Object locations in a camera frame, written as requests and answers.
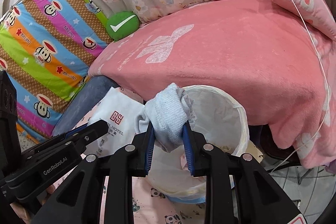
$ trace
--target red logo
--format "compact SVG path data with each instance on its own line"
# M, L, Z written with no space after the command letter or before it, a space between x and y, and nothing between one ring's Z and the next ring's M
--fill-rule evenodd
M112 120L113 122L115 122L116 124L120 124L121 120L124 118L123 115L121 115L119 112L114 111L110 120Z
M307 224L307 222L305 221L305 218L303 217L303 215L299 214L296 218L294 218L288 224Z
M56 70L59 74L62 73L63 69L62 69L62 66L61 67L57 67L57 70Z

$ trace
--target panda print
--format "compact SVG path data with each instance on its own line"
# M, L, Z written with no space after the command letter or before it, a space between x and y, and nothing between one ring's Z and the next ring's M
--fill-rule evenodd
M49 108L53 107L52 101L43 94L38 94L36 97L38 99L38 102L34 104L34 109L40 117L49 119Z
M36 63L44 67L45 63L51 62L51 56L57 53L56 47L48 40L42 41L43 47L36 48L33 56L35 57Z
M163 193L159 192L155 188L151 188L151 197L152 198L157 198L157 197L166 198L166 196Z
M165 220L167 224L182 224L182 221L180 220L180 217L178 215L169 215L165 216Z
M44 13L48 16L54 17L57 15L57 11L61 11L63 9L61 3L57 0L53 0L51 4L47 4L44 6Z

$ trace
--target red star print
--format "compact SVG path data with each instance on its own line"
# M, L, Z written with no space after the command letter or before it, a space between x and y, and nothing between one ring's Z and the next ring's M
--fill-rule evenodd
M59 74L61 74L62 71L63 71L62 66L61 66L61 67L57 67L57 72L58 72Z

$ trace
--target pink bedsheet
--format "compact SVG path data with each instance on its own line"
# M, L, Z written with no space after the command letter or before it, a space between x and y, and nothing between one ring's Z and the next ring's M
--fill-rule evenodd
M334 91L332 41L308 28ZM268 123L278 147L305 144L304 167L336 159L334 94L310 140L329 109L324 78L301 20L271 0L219 0L163 17L110 44L89 75L106 75L145 100L172 82L218 87L244 106L249 125Z

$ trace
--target striped blanket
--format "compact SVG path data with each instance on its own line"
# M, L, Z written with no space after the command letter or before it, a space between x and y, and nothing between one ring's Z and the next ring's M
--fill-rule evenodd
M18 129L38 141L52 131L112 42L90 0L25 0L0 26L0 70L17 90Z

